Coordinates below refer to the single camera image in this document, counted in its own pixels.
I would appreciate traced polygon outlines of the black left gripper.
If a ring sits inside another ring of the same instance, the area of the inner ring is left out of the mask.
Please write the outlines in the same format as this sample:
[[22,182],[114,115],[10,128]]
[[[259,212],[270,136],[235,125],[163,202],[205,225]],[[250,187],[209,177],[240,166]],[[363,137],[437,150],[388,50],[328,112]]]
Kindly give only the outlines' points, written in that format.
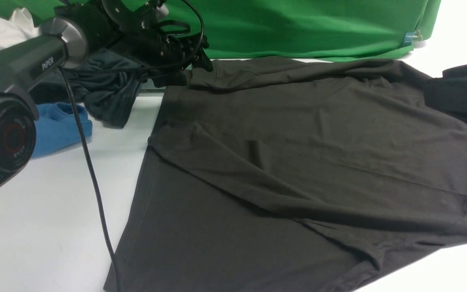
[[128,9],[120,0],[104,1],[104,11],[114,30],[109,50],[139,65],[139,81],[151,79],[156,87],[183,86],[184,71],[204,69],[213,72],[214,66],[206,55],[209,43],[204,34],[204,21],[198,11],[184,1],[200,22],[200,32],[190,33],[186,22],[157,21],[144,2],[135,11]]

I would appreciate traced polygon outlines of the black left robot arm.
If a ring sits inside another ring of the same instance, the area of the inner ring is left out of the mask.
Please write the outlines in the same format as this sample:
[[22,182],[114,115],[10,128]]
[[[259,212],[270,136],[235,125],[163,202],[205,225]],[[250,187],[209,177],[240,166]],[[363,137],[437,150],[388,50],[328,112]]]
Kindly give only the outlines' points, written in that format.
[[149,0],[135,11],[120,0],[64,1],[40,25],[39,36],[0,50],[0,187],[32,156],[39,112],[29,92],[48,74],[77,71],[102,48],[139,65],[118,72],[152,79],[157,87],[182,85],[187,67],[211,72],[204,21],[194,14],[200,32],[191,35],[187,23],[165,20],[163,0]]

